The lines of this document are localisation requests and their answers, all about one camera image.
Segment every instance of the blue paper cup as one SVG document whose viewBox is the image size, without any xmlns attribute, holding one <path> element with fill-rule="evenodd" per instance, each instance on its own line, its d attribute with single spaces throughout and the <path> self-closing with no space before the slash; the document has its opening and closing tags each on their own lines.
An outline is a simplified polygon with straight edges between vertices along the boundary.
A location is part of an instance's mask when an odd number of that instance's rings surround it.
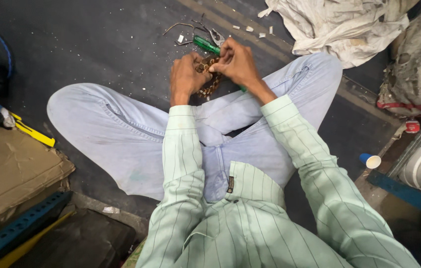
<svg viewBox="0 0 421 268">
<path fill-rule="evenodd" d="M 381 158 L 377 155 L 361 154 L 360 161 L 371 169 L 377 168 L 381 164 Z"/>
</svg>

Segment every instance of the white fabric scrap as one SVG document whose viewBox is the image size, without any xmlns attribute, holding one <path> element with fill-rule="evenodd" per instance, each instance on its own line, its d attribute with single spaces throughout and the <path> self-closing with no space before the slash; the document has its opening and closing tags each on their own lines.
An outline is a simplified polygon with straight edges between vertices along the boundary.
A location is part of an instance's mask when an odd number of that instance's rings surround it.
<svg viewBox="0 0 421 268">
<path fill-rule="evenodd" d="M 113 206 L 107 206 L 103 209 L 104 213 L 119 214 L 119 209 Z"/>
<path fill-rule="evenodd" d="M 2 107 L 0 109 L 0 113 L 3 116 L 3 126 L 4 127 L 14 127 L 15 126 L 15 119 L 13 118 L 13 116 L 8 112 L 7 109 L 5 109 L 4 107 Z"/>
<path fill-rule="evenodd" d="M 409 25 L 406 14 L 385 0 L 266 0 L 268 9 L 283 17 L 296 40 L 292 53 L 327 52 L 337 56 L 343 68 L 359 66 L 384 50 Z"/>
</svg>

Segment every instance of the flattened cardboard box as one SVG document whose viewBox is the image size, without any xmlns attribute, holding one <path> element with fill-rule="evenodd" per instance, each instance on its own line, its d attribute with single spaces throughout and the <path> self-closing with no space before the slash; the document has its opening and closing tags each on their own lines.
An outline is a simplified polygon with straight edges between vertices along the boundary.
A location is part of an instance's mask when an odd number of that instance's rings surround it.
<svg viewBox="0 0 421 268">
<path fill-rule="evenodd" d="M 66 178 L 75 166 L 19 130 L 0 128 L 0 215 Z"/>
</svg>

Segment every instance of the screwdriver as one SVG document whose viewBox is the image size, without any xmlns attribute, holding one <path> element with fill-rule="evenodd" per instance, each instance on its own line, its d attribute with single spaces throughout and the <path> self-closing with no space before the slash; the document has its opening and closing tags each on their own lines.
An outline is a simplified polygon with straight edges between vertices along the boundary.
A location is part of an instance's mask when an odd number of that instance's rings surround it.
<svg viewBox="0 0 421 268">
<path fill-rule="evenodd" d="M 213 46 L 209 41 L 205 40 L 204 38 L 198 35 L 194 35 L 193 42 L 196 45 L 202 47 L 203 49 L 213 52 L 214 54 L 220 56 L 220 48 Z M 238 85 L 238 87 L 240 88 L 242 92 L 247 92 L 247 89 L 244 86 Z"/>
</svg>

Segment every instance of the jeans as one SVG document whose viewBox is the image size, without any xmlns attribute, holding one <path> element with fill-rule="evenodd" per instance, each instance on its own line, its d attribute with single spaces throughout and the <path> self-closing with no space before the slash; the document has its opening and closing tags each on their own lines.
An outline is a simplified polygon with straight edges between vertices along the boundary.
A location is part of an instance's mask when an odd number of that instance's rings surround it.
<svg viewBox="0 0 421 268">
<path fill-rule="evenodd" d="M 342 71 L 336 57 L 317 53 L 297 58 L 263 80 L 277 96 L 288 94 L 301 115 L 318 129 Z M 207 202 L 224 198 L 231 160 L 249 163 L 285 187 L 295 167 L 250 93 L 237 91 L 193 109 Z M 47 112 L 63 137 L 110 174 L 124 192 L 162 200 L 166 112 L 91 83 L 58 90 L 50 97 Z M 225 136 L 249 125 L 234 138 Z"/>
</svg>

